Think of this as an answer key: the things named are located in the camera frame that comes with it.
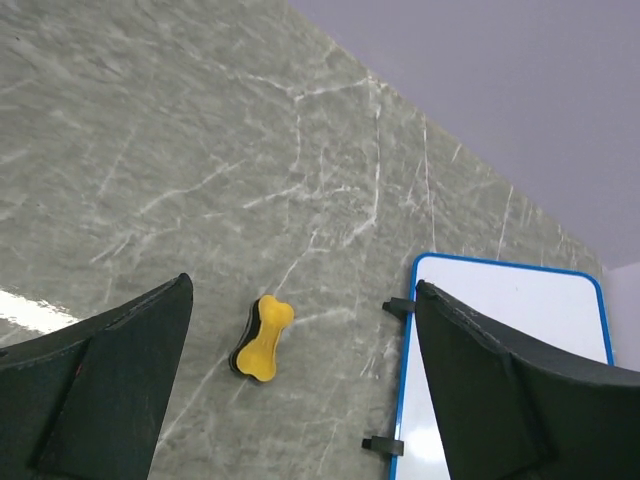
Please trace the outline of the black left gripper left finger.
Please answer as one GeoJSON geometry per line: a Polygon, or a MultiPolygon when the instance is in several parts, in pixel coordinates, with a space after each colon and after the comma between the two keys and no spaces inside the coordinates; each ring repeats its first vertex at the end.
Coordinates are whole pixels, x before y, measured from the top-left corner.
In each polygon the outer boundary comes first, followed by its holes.
{"type": "Polygon", "coordinates": [[[192,308],[193,284],[182,273],[2,348],[2,478],[147,478],[192,308]]]}

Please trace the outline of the blue-framed small whiteboard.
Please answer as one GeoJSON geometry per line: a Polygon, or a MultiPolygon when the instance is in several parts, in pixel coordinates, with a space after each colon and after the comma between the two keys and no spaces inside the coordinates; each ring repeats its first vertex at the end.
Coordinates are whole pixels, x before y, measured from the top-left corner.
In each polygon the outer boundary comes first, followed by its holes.
{"type": "MultiPolygon", "coordinates": [[[[613,364],[606,307],[599,283],[582,272],[424,253],[411,270],[409,297],[430,282],[505,325],[573,354],[613,364]]],[[[419,349],[414,313],[405,320],[393,438],[392,479],[446,479],[449,471],[419,349]]]]}

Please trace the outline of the yellow bone-shaped whiteboard eraser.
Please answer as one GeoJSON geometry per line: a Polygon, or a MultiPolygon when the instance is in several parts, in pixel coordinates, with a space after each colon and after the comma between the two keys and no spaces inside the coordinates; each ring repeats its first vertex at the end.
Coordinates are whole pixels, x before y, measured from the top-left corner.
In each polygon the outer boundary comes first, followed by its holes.
{"type": "Polygon", "coordinates": [[[294,309],[275,296],[265,294],[251,306],[245,329],[229,355],[237,374],[269,382],[277,372],[277,348],[282,333],[294,321],[294,309]]]}

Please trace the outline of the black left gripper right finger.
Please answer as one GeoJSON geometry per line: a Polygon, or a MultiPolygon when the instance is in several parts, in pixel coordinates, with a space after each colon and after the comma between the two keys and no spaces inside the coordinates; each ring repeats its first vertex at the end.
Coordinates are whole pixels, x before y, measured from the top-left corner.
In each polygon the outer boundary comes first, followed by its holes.
{"type": "Polygon", "coordinates": [[[556,348],[424,280],[415,322],[451,478],[638,478],[638,372],[556,348]]]}

